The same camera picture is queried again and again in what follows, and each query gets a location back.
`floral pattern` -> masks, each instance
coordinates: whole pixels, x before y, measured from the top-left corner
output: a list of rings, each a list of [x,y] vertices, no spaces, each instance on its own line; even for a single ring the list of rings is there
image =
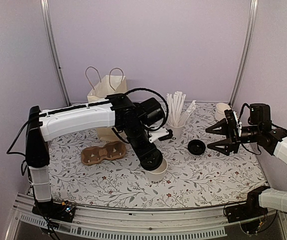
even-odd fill
[[[244,201],[249,191],[267,184],[253,154],[243,148],[230,156],[208,148],[201,156],[188,152],[188,142],[193,139],[205,144],[222,139],[205,132],[215,123],[214,113],[215,103],[199,103],[179,141],[156,143],[168,162],[166,175],[158,184],[146,180],[130,145],[123,159],[83,165],[80,154],[84,148],[105,144],[95,129],[56,138],[49,147],[53,198],[136,209],[200,208]]]

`vent grille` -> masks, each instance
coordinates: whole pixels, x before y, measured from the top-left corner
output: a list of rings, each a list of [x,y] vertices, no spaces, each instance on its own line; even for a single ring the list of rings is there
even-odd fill
[[[22,213],[20,220],[25,223],[35,225],[37,227],[47,227],[46,221],[39,216],[32,216],[29,214]],[[93,230],[86,227],[71,226],[70,231],[68,232],[61,231],[60,229],[58,230],[58,232],[95,240],[206,240],[227,236],[224,227],[193,232],[123,233],[107,232],[102,230]]]

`black cup lid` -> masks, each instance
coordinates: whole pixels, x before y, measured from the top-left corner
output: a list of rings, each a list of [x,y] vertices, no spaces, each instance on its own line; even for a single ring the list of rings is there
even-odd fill
[[[188,150],[193,155],[201,155],[206,150],[206,145],[203,141],[194,139],[188,143]]]

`paper bag handle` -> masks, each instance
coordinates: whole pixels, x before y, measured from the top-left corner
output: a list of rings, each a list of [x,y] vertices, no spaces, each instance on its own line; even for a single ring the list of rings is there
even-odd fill
[[[88,82],[90,83],[92,89],[94,90],[94,94],[96,94],[95,87],[94,87],[94,85],[92,84],[92,82],[89,80],[89,77],[87,76],[87,70],[88,70],[88,69],[94,69],[94,70],[97,72],[100,82],[102,82],[102,78],[101,78],[101,76],[100,76],[100,74],[99,74],[99,71],[98,71],[97,68],[95,68],[94,66],[89,66],[89,67],[87,67],[86,70],[85,70],[85,72],[84,72],[85,77],[87,78],[87,80],[88,80]]]
[[[124,71],[123,71],[121,68],[115,67],[115,68],[111,69],[111,71],[109,72],[109,85],[110,85],[110,87],[111,87],[114,91],[116,91],[116,89],[113,88],[112,83],[110,82],[110,76],[111,76],[111,74],[112,74],[112,71],[113,71],[113,70],[116,70],[116,69],[120,70],[121,73],[122,73],[121,82],[124,80]]]

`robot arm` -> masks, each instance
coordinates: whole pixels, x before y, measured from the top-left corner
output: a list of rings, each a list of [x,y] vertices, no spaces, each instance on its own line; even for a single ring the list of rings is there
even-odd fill
[[[151,131],[148,136],[146,126],[164,118],[165,113],[155,98],[133,103],[121,93],[109,95],[97,102],[55,110],[40,111],[38,106],[32,107],[26,132],[25,160],[35,197],[36,208],[33,212],[67,222],[71,222],[74,215],[72,207],[68,207],[69,211],[63,214],[63,207],[53,202],[48,171],[49,141],[77,131],[114,126],[117,131],[125,132],[141,166],[152,171],[163,160],[162,153],[153,141],[167,139],[167,135],[172,136],[163,127]]]
[[[236,113],[226,110],[226,119],[208,127],[207,133],[226,136],[224,140],[208,144],[208,148],[228,156],[230,152],[237,153],[240,145],[257,143],[269,154],[287,164],[287,130],[277,126],[272,129],[273,124],[268,105],[255,103],[251,104],[249,109],[248,123],[250,126],[242,126]],[[266,214],[267,208],[287,212],[287,192],[261,186],[248,193],[245,204],[227,207],[225,212],[228,221],[235,222]]]

